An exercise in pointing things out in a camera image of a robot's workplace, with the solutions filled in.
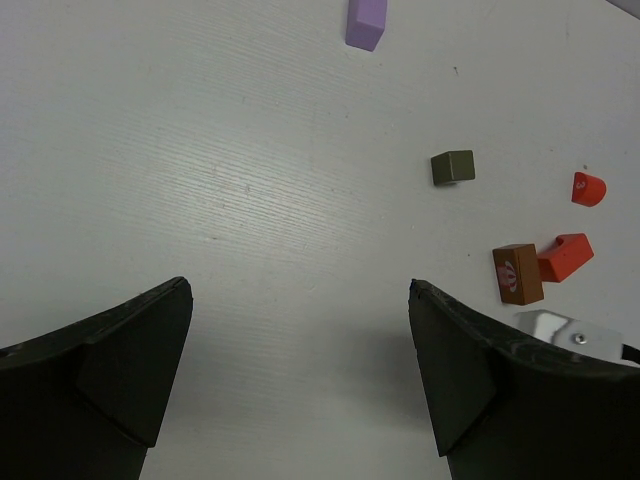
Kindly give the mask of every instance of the white table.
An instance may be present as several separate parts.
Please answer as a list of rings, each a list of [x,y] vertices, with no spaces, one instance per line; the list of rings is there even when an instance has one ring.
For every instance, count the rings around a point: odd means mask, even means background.
[[[640,345],[640,22],[605,0],[5,0],[3,346],[174,275],[190,335],[143,479],[446,479],[412,277],[510,322],[491,249],[584,231],[531,308]],[[472,149],[477,179],[431,185]],[[607,181],[569,201],[576,170]]]

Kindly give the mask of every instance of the green block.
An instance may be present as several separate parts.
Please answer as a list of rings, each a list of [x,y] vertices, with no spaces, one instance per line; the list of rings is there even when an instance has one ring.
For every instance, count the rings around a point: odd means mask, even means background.
[[[431,159],[434,185],[447,185],[476,178],[471,150],[446,152]]]

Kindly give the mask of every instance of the purple block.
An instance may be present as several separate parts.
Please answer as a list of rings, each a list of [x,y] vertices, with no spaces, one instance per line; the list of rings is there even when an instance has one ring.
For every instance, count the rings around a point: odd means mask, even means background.
[[[349,0],[346,43],[373,52],[384,33],[387,0]]]

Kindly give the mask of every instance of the red block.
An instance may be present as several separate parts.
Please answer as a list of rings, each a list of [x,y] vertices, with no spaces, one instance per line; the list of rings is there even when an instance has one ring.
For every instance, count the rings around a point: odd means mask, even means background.
[[[559,235],[556,245],[538,254],[543,282],[562,282],[593,258],[593,250],[584,233]]]
[[[571,201],[585,207],[593,207],[600,203],[607,193],[607,184],[593,175],[576,172],[573,177],[573,193]]]

